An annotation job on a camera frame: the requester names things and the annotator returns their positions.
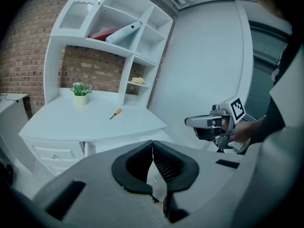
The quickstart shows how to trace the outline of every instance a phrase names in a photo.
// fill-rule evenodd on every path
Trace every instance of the white desk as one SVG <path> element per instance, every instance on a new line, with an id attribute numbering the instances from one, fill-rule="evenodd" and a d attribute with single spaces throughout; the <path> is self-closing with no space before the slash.
<path id="1" fill-rule="evenodd" d="M 23 138 L 55 142 L 87 142 L 159 130 L 166 125 L 148 109 L 125 107 L 93 99 L 74 106 L 72 98 L 60 96 L 42 107 L 20 132 Z"/>
<path id="2" fill-rule="evenodd" d="M 17 159 L 29 171 L 33 171 L 36 159 L 18 136 L 20 130 L 28 122 L 22 100 L 26 96 L 26 94 L 1 93 L 0 147 L 13 164 Z"/>
<path id="3" fill-rule="evenodd" d="M 19 135 L 37 160 L 59 175 L 90 155 L 91 146 L 102 152 L 166 127 L 146 108 L 125 106 L 110 120 L 119 108 L 117 96 L 93 91 L 87 105 L 74 106 L 70 90 L 61 89 L 60 96 L 43 106 Z"/>

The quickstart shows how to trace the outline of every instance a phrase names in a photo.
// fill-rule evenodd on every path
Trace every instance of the sleeve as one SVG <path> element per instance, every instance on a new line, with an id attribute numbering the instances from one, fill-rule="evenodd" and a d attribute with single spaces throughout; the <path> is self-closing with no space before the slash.
<path id="1" fill-rule="evenodd" d="M 250 145 L 254 143 L 260 143 L 265 140 L 270 134 L 281 130 L 285 127 L 284 120 L 280 114 L 276 104 L 272 101 L 264 117 L 264 120 L 259 129 L 252 135 L 250 139 Z"/>

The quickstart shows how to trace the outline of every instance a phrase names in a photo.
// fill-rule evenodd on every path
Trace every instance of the white shelf unit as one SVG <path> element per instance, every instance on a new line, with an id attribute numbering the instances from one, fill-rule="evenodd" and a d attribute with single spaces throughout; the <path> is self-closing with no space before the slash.
<path id="1" fill-rule="evenodd" d="M 144 14 L 152 3 L 149 0 L 105 0 L 104 5 L 123 11 L 144 22 Z"/>
<path id="2" fill-rule="evenodd" d="M 137 21 L 138 20 L 136 18 L 120 10 L 103 5 L 92 22 L 88 36 L 109 29 L 121 29 Z M 136 42 L 136 37 L 140 36 L 139 31 L 140 30 L 138 29 L 116 45 L 128 50 L 132 50 Z"/>
<path id="3" fill-rule="evenodd" d="M 142 76 L 142 78 L 145 80 L 144 85 L 131 82 L 132 75 L 130 74 L 130 71 L 134 63 L 137 63 L 144 68 Z M 133 61 L 128 62 L 127 67 L 129 68 L 129 74 L 124 75 L 124 78 L 122 77 L 121 82 L 124 82 L 127 79 L 126 85 L 129 84 L 137 87 L 138 95 L 127 94 L 125 86 L 125 88 L 122 89 L 122 91 L 124 91 L 123 106 L 146 107 L 149 101 L 158 66 L 139 56 L 133 56 Z"/>
<path id="4" fill-rule="evenodd" d="M 160 8 L 154 7 L 147 24 L 166 37 L 168 36 L 168 31 L 171 29 L 172 20 Z"/>
<path id="5" fill-rule="evenodd" d="M 117 45 L 88 38 L 98 32 L 121 29 L 136 21 L 140 21 L 142 26 Z M 149 0 L 69 0 L 55 22 L 47 49 L 44 73 L 46 103 L 52 101 L 58 92 L 58 48 L 71 45 L 126 57 L 118 92 L 119 104 L 128 105 L 126 88 L 130 84 L 140 87 L 139 94 L 130 97 L 138 102 L 131 105 L 146 107 L 172 23 L 170 16 Z M 131 82 L 133 62 L 145 67 L 145 85 Z"/>
<path id="6" fill-rule="evenodd" d="M 155 19 L 157 16 L 161 18 L 162 25 Z M 136 21 L 141 22 L 141 28 L 117 45 L 88 38 L 94 33 L 121 29 Z M 83 142 L 119 140 L 166 126 L 146 106 L 172 22 L 169 15 L 149 0 L 67 1 L 53 26 L 47 47 L 43 75 L 46 104 L 20 132 L 25 142 L 30 139 L 27 143 L 30 150 L 33 149 L 31 143 L 44 148 L 45 156 L 36 157 L 52 173 L 57 175 L 88 155 L 86 144 L 83 156 L 81 154 L 81 157 L 74 158 L 71 162 L 62 155 L 62 151 L 67 152 L 71 146 L 73 152 L 80 153 Z M 97 49 L 125 57 L 118 93 L 93 91 L 86 106 L 74 106 L 70 90 L 58 88 L 62 48 L 67 45 Z M 133 63 L 144 67 L 142 77 L 145 85 L 138 86 L 130 82 Z M 126 94 L 128 85 L 139 87 L 138 95 Z M 118 108 L 122 108 L 123 112 L 109 120 Z"/>

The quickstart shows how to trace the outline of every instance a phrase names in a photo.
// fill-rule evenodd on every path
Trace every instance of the potted plant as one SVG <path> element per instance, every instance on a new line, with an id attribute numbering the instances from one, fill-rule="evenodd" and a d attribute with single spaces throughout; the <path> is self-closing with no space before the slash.
<path id="1" fill-rule="evenodd" d="M 73 83 L 73 88 L 71 90 L 74 93 L 74 105 L 87 104 L 87 94 L 92 92 L 91 85 L 88 86 L 84 83 L 76 82 Z"/>

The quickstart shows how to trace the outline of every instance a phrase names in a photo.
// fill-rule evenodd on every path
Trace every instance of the brick wall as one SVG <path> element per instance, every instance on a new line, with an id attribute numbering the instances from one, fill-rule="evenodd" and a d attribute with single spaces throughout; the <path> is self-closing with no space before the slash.
<path id="1" fill-rule="evenodd" d="M 62 51 L 59 87 L 71 88 L 74 82 L 90 84 L 93 90 L 118 92 L 125 57 L 85 47 L 67 46 Z M 133 64 L 130 77 L 142 77 L 143 68 Z M 127 93 L 137 95 L 138 89 L 128 85 Z"/>
<path id="2" fill-rule="evenodd" d="M 16 14 L 1 43 L 0 92 L 28 94 L 24 104 L 29 117 L 45 104 L 45 53 L 54 22 L 66 1 L 28 0 Z M 166 10 L 163 2 L 152 1 Z M 176 19 L 173 11 L 168 9 L 167 12 Z M 73 82 L 82 81 L 91 84 L 93 89 L 117 92 L 123 65 L 124 58 L 117 55 L 68 47 L 62 55 L 59 85 L 71 87 Z M 142 76 L 143 71 L 134 66 L 132 73 L 133 76 Z M 137 88 L 129 86 L 128 93 L 137 94 Z"/>

